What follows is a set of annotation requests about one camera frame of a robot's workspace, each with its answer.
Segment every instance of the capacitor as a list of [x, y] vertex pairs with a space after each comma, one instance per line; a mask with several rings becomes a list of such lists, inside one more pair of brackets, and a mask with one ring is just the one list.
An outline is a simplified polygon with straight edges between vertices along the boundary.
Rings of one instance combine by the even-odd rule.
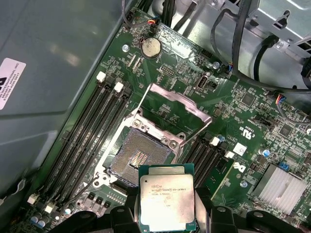
[[74, 210], [74, 206], [70, 204], [68, 208], [65, 210], [65, 214], [70, 215], [73, 212], [73, 210]]
[[217, 135], [219, 142], [224, 142], [225, 141], [225, 137], [222, 136], [221, 134]]
[[44, 216], [40, 219], [40, 221], [38, 221], [38, 225], [39, 227], [43, 228], [45, 227], [45, 225], [47, 225], [49, 223], [50, 219], [47, 216]]
[[30, 221], [33, 223], [37, 223], [39, 219], [41, 219], [42, 214], [41, 213], [35, 213], [34, 216], [30, 218]]
[[220, 63], [219, 62], [214, 62], [213, 63], [213, 69], [219, 69]]
[[258, 153], [264, 156], [265, 158], [269, 157], [270, 155], [270, 151], [268, 149], [259, 149]]

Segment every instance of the screw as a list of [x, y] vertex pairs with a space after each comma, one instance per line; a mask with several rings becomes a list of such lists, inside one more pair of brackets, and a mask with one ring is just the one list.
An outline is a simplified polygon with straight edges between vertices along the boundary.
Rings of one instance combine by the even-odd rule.
[[177, 147], [177, 142], [174, 140], [170, 141], [169, 147], [175, 149]]
[[134, 120], [133, 125], [135, 127], [139, 127], [141, 125], [141, 122], [139, 120]]
[[205, 72], [203, 75], [207, 76], [207, 77], [210, 77], [212, 75], [212, 73], [211, 72]]
[[256, 217], [263, 217], [263, 214], [260, 212], [254, 212], [254, 216]]
[[122, 46], [122, 51], [123, 52], [128, 52], [130, 50], [130, 47], [128, 45], [123, 45]]
[[223, 208], [223, 207], [218, 207], [217, 210], [218, 210], [219, 212], [225, 212], [225, 208]]
[[241, 182], [240, 182], [240, 186], [241, 186], [242, 188], [247, 188], [248, 183], [247, 183], [246, 181], [241, 181]]
[[280, 49], [281, 47], [283, 47], [284, 43], [282, 41], [279, 41], [277, 44], [276, 44], [276, 47], [278, 49]]
[[214, 62], [213, 63], [213, 69], [219, 69], [220, 63], [219, 62]]
[[218, 0], [212, 0], [212, 6], [215, 6], [218, 3]]

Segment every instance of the black connector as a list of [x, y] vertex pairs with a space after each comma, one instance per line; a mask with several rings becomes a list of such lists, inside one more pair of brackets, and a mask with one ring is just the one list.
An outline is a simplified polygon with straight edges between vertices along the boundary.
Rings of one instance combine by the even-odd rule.
[[302, 71], [300, 74], [303, 78], [306, 79], [311, 78], [311, 57], [309, 57], [303, 64]]

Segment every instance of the cable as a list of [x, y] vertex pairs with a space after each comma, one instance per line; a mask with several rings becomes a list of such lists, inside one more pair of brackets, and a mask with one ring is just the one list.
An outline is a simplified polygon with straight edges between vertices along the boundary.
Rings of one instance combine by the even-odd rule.
[[145, 5], [144, 5], [144, 7], [142, 9], [144, 12], [148, 12], [148, 10], [149, 10], [149, 8], [150, 8], [150, 6], [152, 4], [152, 1], [153, 0], [146, 0], [146, 3], [145, 3]]
[[141, 0], [139, 4], [137, 5], [137, 8], [142, 10], [145, 4], [146, 4], [146, 0]]
[[260, 83], [256, 80], [249, 78], [247, 75], [239, 71], [239, 55], [240, 55], [240, 47], [241, 47], [242, 36], [243, 36], [243, 29], [245, 26], [247, 14], [248, 14], [251, 2], [252, 2], [251, 0], [242, 0], [240, 3], [240, 10], [238, 14], [239, 20], [235, 27], [233, 43], [232, 43], [233, 75], [237, 76], [243, 82], [246, 82], [250, 85], [264, 88], [270, 91], [277, 90], [279, 93], [301, 93], [301, 94], [308, 93], [310, 94], [311, 90], [308, 90], [308, 89], [292, 89], [292, 88], [285, 88], [285, 87], [279, 87], [279, 86], [269, 85], [265, 83]]
[[126, 23], [126, 25], [129, 26], [130, 28], [139, 28], [139, 27], [142, 27], [148, 24], [148, 21], [144, 21], [144, 22], [137, 23], [137, 24], [132, 24], [130, 21], [128, 21], [128, 19], [126, 18], [126, 14], [125, 14], [125, 0], [122, 0], [121, 8], [122, 8], [123, 20]]
[[69, 205], [71, 202], [77, 200], [78, 197], [81, 196], [81, 194], [83, 194], [87, 190], [87, 188], [90, 187], [90, 185], [97, 179], [98, 179], [98, 177], [94, 177], [83, 189], [81, 189], [81, 191], [75, 197], [73, 197], [73, 198], [69, 199], [68, 201], [66, 201], [66, 203], [63, 206], [63, 208], [60, 211], [60, 214], [63, 213], [63, 211], [64, 211], [64, 209], [65, 209], [65, 207], [67, 205]]
[[245, 22], [248, 16], [248, 11], [252, 4], [251, 0], [241, 0], [240, 8], [238, 13], [238, 22], [234, 30], [233, 41], [232, 41], [232, 62], [233, 62], [233, 73], [239, 70], [239, 56], [240, 48], [242, 43], [243, 31]]
[[185, 22], [190, 18], [191, 14], [194, 12], [195, 7], [196, 3], [192, 2], [187, 11], [185, 12], [184, 16], [179, 20], [178, 23], [176, 23], [174, 31], [177, 32], [185, 24]]
[[272, 48], [273, 45], [275, 45], [278, 42], [278, 37], [276, 35], [270, 35], [267, 38], [263, 40], [261, 43], [261, 48], [257, 54], [257, 57], [255, 59], [254, 63], [254, 80], [259, 81], [259, 66], [261, 63], [261, 59], [267, 49]]
[[171, 27], [173, 16], [174, 16], [175, 0], [170, 0], [168, 15], [167, 15], [167, 26]]
[[222, 63], [224, 63], [226, 66], [228, 66], [229, 63], [225, 60], [225, 58], [223, 58], [223, 57], [221, 56], [221, 54], [220, 54], [220, 52], [219, 52], [219, 50], [218, 50], [218, 48], [217, 48], [216, 39], [215, 39], [216, 27], [217, 27], [218, 24], [223, 20], [224, 15], [225, 15], [226, 13], [229, 14], [230, 16], [232, 16], [232, 17], [237, 17], [237, 15], [234, 14], [234, 13], [232, 13], [232, 11], [231, 11], [230, 9], [223, 9], [223, 10], [220, 12], [219, 16], [217, 17], [216, 21], [214, 22], [213, 27], [212, 27], [212, 29], [211, 29], [211, 31], [210, 31], [210, 42], [211, 42], [211, 44], [212, 44], [212, 47], [213, 47], [213, 49], [214, 49], [214, 51], [215, 51], [216, 56], [222, 61]]
[[298, 122], [298, 121], [294, 121], [292, 119], [289, 119], [288, 116], [286, 116], [286, 114], [284, 113], [283, 109], [281, 108], [280, 104], [276, 105], [278, 111], [281, 113], [281, 116], [284, 117], [285, 119], [287, 119], [290, 123], [294, 124], [294, 125], [310, 125], [311, 121], [307, 121], [307, 122]]

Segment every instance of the metal bracket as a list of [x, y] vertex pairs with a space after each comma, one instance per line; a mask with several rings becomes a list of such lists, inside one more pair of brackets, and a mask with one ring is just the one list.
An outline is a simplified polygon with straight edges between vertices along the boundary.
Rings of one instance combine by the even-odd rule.
[[[163, 131], [159, 129], [158, 127], [156, 127], [156, 125], [153, 122], [149, 121], [148, 119], [142, 116], [142, 111], [138, 113], [138, 110], [140, 109], [149, 91], [158, 93], [159, 95], [165, 97], [169, 101], [178, 101], [182, 103], [185, 106], [186, 111], [192, 113], [193, 115], [197, 116], [203, 121], [204, 127], [200, 129], [198, 132], [196, 132], [194, 135], [192, 135], [187, 141], [185, 140], [185, 137], [184, 138], [179, 137], [179, 135], [182, 135], [182, 133], [180, 133], [179, 135], [174, 135], [170, 133], [169, 131]], [[98, 188], [102, 186], [103, 184], [107, 185], [107, 181], [104, 180], [105, 168], [103, 167], [103, 163], [105, 162], [110, 151], [113, 149], [117, 139], [119, 138], [120, 134], [122, 133], [125, 127], [135, 128], [144, 133], [147, 133], [155, 137], [156, 139], [158, 139], [162, 144], [172, 149], [173, 153], [176, 155], [172, 161], [172, 164], [174, 164], [178, 161], [179, 155], [182, 154], [183, 146], [187, 144], [188, 142], [190, 142], [194, 137], [196, 137], [211, 122], [212, 122], [212, 117], [200, 111], [197, 108], [194, 101], [190, 100], [189, 98], [185, 97], [184, 95], [180, 93], [176, 93], [174, 91], [167, 91], [154, 83], [150, 84], [146, 92], [144, 93], [138, 107], [135, 110], [133, 110], [131, 114], [129, 114], [123, 119], [122, 123], [120, 124], [117, 131], [115, 132], [112, 139], [110, 140], [105, 152], [103, 153], [101, 159], [99, 160], [95, 168], [94, 177], [99, 176], [99, 178], [93, 182], [93, 186]]]
[[225, 0], [209, 0], [207, 1], [209, 5], [220, 10], [225, 3]]

